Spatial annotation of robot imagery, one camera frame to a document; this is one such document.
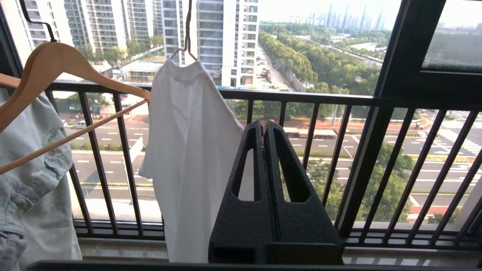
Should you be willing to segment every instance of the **metal hanger hook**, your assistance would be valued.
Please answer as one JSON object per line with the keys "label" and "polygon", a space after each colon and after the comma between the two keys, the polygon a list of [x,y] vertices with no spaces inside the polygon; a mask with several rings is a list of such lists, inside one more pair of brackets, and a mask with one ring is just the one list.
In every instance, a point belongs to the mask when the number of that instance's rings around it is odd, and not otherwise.
{"label": "metal hanger hook", "polygon": [[42,24],[47,26],[47,30],[49,31],[49,36],[50,36],[50,41],[51,42],[56,42],[57,40],[55,39],[54,32],[52,32],[52,27],[48,23],[44,22],[32,22],[30,17],[28,16],[27,8],[25,6],[25,0],[19,0],[20,6],[22,7],[22,12],[24,14],[25,20],[31,24]]}

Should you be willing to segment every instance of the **road marking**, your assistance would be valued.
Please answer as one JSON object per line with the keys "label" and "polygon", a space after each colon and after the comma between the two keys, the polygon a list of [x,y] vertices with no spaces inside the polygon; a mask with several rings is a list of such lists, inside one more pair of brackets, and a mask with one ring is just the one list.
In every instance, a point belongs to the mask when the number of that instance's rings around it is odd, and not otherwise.
{"label": "road marking", "polygon": [[408,199],[410,200],[410,202],[412,202],[412,204],[415,206],[415,207],[420,207],[420,204],[418,204],[418,202],[412,197],[412,195],[410,195],[408,197]]}
{"label": "road marking", "polygon": [[355,142],[357,142],[358,144],[360,143],[360,141],[358,140],[358,138],[354,135],[351,136],[353,138],[353,140],[355,140]]}

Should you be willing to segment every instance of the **light blue denim shirt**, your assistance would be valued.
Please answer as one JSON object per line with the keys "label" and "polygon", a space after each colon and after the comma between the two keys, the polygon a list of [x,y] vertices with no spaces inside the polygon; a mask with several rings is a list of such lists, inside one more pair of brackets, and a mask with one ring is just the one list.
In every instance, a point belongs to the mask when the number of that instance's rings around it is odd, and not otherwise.
{"label": "light blue denim shirt", "polygon": [[[59,116],[48,99],[40,95],[0,133],[0,166],[65,136]],[[41,199],[54,190],[61,179],[64,178],[67,182],[65,175],[71,166],[70,146],[64,144],[0,175],[0,270],[12,270],[27,246],[27,226],[24,228],[22,218],[34,206],[39,205]],[[66,200],[69,201],[67,208],[70,208],[70,197]],[[46,214],[43,219],[49,219],[48,212]],[[71,223],[71,211],[69,215],[67,220],[70,219]]]}

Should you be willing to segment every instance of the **low building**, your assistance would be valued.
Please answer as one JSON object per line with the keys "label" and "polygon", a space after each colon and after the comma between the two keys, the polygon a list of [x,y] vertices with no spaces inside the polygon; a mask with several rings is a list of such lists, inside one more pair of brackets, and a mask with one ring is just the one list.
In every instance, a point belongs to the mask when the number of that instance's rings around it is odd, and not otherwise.
{"label": "low building", "polygon": [[164,62],[137,60],[121,68],[124,81],[151,84],[154,75]]}

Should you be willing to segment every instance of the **skyscraper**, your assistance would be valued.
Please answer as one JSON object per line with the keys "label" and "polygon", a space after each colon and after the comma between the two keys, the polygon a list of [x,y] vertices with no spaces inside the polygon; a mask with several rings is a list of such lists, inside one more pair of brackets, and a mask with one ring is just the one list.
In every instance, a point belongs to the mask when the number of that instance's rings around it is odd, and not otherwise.
{"label": "skyscraper", "polygon": [[341,25],[341,28],[343,28],[343,29],[347,28],[347,26],[348,26],[347,20],[348,20],[348,6],[345,9],[345,16],[343,16],[343,23]]}
{"label": "skyscraper", "polygon": [[361,29],[364,29],[366,27],[366,24],[367,24],[367,14],[366,14],[366,6],[365,8],[363,9],[363,15],[361,16],[361,21],[360,21],[360,28]]}
{"label": "skyscraper", "polygon": [[385,17],[383,16],[382,11],[380,11],[380,13],[378,14],[378,18],[376,20],[375,29],[383,30],[383,28],[385,27],[384,24],[385,24]]}

